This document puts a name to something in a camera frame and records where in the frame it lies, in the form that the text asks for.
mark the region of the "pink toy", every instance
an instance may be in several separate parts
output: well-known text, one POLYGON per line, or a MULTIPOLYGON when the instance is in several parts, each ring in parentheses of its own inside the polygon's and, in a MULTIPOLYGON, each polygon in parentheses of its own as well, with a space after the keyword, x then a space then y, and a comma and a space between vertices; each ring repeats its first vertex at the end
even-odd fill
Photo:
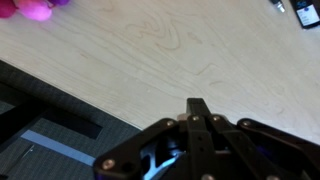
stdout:
POLYGON ((16 6, 12 0, 0 0, 0 18, 9 18, 16 12, 16 6))
POLYGON ((52 10, 43 0, 16 0, 19 12, 28 19, 45 21, 50 18, 52 10))

